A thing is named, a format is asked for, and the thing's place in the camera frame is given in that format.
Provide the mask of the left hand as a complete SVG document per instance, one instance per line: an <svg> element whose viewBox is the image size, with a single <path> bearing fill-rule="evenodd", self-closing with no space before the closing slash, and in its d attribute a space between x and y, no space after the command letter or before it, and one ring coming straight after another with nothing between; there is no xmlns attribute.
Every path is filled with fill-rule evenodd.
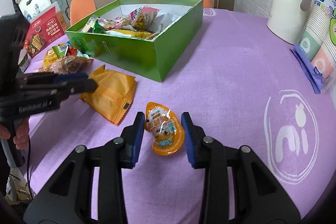
<svg viewBox="0 0 336 224"><path fill-rule="evenodd" d="M29 117L27 117L16 129L16 136L14 137L13 142L17 149L23 150L28 146L29 130ZM3 125L0 125L0 138L5 140L10 139L10 132Z"/></svg>

